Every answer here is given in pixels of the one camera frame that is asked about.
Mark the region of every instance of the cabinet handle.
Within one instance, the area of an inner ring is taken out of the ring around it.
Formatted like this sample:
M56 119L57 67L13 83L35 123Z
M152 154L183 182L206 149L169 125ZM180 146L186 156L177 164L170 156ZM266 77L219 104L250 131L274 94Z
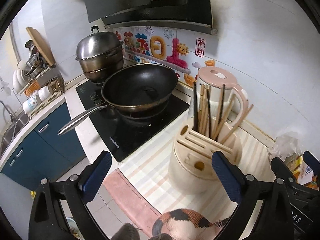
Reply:
M17 154L17 158L19 158L19 156L21 155L21 153L23 153L23 149L21 148L21 151Z
M10 163L10 167L14 164L15 161L15 158L13 158L13 161Z
M40 129L38 132L42 133L45 129L47 129L49 127L49 122L42 128Z

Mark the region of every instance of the black cooktop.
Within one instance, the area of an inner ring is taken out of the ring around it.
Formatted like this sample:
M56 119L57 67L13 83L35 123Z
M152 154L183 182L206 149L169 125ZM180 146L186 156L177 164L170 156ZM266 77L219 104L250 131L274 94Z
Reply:
M76 90L86 110L100 99L103 103L101 86L87 81ZM171 95L161 107L164 110L150 118L127 117L107 107L90 115L90 119L111 154L120 162L187 110L189 104Z

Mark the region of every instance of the blue gripper pad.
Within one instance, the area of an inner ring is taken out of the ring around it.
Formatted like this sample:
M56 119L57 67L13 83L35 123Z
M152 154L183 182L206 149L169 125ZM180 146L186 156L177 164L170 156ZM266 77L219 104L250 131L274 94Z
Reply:
M305 151L302 156L304 162L312 169L314 175L320 175L320 162L309 151Z
M221 151L212 155L212 167L221 181L231 201L240 203L242 187L245 186L244 174L232 165Z
M112 157L111 153L102 151L93 164L88 165L90 175L82 185L82 200L85 204L92 201L97 194L104 178L111 168Z

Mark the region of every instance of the blue cabinet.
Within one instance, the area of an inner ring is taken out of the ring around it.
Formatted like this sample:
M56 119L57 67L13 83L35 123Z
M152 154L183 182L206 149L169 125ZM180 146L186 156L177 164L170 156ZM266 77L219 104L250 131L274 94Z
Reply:
M74 130L58 135L71 120L64 103L46 117L19 144L1 173L18 184L36 190L40 180L55 181L85 157Z
M74 165L85 158L84 150L80 144L75 130L64 135L58 135L58 131L71 120L67 103L63 103L40 124L35 131L44 139L53 149L59 152L63 157L71 161Z
M20 185L36 190L40 180L55 181L70 167L71 162L31 131L20 143L1 171Z

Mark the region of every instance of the black wok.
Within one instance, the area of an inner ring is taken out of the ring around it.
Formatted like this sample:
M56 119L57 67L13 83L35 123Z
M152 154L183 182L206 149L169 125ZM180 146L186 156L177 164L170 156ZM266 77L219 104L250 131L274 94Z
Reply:
M144 63L120 69L103 83L101 95L107 102L81 113L58 132L59 135L74 129L90 114L113 106L121 112L143 112L169 99L178 83L176 73L169 67Z

